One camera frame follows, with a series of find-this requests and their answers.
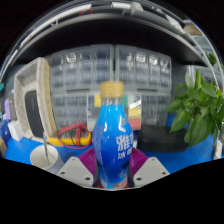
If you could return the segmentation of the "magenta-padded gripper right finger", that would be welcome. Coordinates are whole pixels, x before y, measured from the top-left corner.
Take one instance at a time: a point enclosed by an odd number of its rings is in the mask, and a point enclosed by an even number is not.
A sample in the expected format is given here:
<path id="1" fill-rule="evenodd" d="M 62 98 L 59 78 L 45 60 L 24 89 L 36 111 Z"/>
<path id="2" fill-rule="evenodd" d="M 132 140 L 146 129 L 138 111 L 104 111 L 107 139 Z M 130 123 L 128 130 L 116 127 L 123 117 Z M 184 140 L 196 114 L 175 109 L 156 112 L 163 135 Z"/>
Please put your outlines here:
<path id="1" fill-rule="evenodd" d="M 156 157 L 147 157 L 140 150 L 133 148 L 128 173 L 130 188 L 139 188 L 169 175 L 167 169 Z"/>

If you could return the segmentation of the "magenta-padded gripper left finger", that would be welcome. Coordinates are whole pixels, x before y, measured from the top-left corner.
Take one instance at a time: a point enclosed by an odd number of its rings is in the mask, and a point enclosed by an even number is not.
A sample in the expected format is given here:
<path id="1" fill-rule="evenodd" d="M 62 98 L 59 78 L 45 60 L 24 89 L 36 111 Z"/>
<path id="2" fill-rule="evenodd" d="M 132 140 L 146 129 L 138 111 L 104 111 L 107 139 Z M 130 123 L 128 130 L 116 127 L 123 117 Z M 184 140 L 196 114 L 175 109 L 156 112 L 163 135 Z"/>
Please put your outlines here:
<path id="1" fill-rule="evenodd" d="M 57 176 L 82 187 L 92 188 L 97 185 L 98 166 L 94 149 L 90 148 L 79 157 L 71 156 Z"/>

